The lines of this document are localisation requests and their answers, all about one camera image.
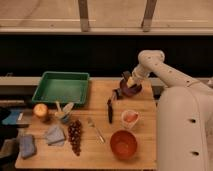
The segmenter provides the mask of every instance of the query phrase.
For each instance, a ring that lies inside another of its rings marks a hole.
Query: gray cloth
[[[26,159],[36,154],[34,136],[31,134],[21,136],[19,141],[19,148],[21,157],[23,159]]]
[[[65,136],[59,125],[50,126],[49,129],[45,132],[44,137],[48,145],[64,145]]]

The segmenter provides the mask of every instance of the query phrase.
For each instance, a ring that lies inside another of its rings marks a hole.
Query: metal rod
[[[146,2],[146,10],[144,13],[143,22],[141,24],[144,32],[150,31],[156,3],[157,0],[147,0]]]
[[[79,6],[79,15],[81,22],[81,31],[88,32],[89,31],[89,15],[88,15],[88,5],[87,0],[78,0]]]

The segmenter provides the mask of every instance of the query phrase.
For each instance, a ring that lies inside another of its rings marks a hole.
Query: red grapes
[[[82,134],[82,124],[79,120],[72,121],[68,127],[69,142],[72,145],[73,152],[80,156],[80,143]]]

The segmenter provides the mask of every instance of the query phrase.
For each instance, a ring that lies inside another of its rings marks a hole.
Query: black wall
[[[191,75],[213,75],[211,36],[0,35],[0,75],[41,76],[44,71],[120,76],[141,50],[161,49],[165,63]]]

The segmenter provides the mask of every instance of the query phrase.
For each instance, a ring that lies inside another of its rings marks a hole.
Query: orange bowl
[[[132,133],[120,130],[112,135],[110,146],[113,154],[117,158],[126,160],[135,154],[137,150],[137,141]]]

